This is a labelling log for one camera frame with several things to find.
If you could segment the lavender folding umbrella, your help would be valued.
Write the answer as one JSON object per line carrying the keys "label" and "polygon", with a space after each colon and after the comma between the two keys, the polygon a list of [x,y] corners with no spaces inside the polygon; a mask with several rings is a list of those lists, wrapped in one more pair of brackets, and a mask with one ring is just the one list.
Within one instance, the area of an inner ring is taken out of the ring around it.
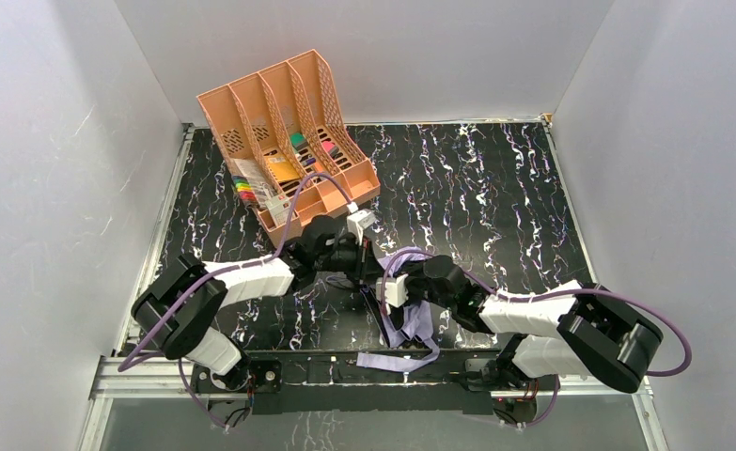
{"label": "lavender folding umbrella", "polygon": [[[384,273],[380,278],[398,277],[400,266],[403,263],[424,260],[429,257],[431,257],[430,253],[419,248],[402,248],[390,256],[378,259],[384,268]],[[373,285],[366,286],[374,288],[373,295],[379,306],[379,319],[384,327],[383,337],[387,346],[395,349],[408,341],[418,341],[425,345],[430,352],[420,359],[360,352],[357,355],[356,365],[361,368],[394,373],[410,373],[435,361],[440,354],[440,349],[433,341],[430,303],[426,301],[413,303],[407,300],[401,308],[385,310],[377,299],[377,280]]]}

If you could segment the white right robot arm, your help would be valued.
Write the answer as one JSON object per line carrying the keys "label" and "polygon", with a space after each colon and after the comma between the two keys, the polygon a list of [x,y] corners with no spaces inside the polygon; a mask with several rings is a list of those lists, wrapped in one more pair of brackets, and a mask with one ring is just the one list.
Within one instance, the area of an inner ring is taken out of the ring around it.
{"label": "white right robot arm", "polygon": [[513,294],[490,288],[449,256],[413,249],[392,256],[382,280],[382,300],[391,308],[429,302],[471,333],[508,334],[505,347],[479,371],[508,386],[571,375],[633,393],[664,339],[617,294],[575,280],[542,294]]}

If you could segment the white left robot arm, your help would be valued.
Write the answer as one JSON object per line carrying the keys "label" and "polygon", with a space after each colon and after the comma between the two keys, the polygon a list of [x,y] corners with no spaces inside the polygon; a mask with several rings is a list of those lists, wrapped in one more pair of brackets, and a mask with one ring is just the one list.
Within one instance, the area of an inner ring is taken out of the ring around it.
{"label": "white left robot arm", "polygon": [[132,318],[146,332],[144,341],[166,359],[188,359],[227,380],[242,377],[249,359],[240,345],[213,328],[218,311],[302,290],[319,272],[342,272],[355,282],[366,281],[381,268],[365,235],[374,221],[373,212],[357,210],[347,216],[347,231],[341,234],[332,217],[319,215],[279,255],[214,270],[190,254],[178,257],[137,298]]}

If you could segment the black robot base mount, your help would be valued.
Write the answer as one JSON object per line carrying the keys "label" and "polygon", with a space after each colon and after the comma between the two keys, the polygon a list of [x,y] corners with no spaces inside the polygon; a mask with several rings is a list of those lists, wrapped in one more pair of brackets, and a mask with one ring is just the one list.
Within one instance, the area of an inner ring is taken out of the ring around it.
{"label": "black robot base mount", "polygon": [[536,381],[509,377],[495,367],[498,350],[443,350],[411,373],[357,364],[352,350],[251,350],[248,382],[229,390],[194,365],[194,392],[219,407],[237,398],[254,401],[254,415],[290,412],[452,411],[498,415],[527,423],[546,407],[554,377]]}

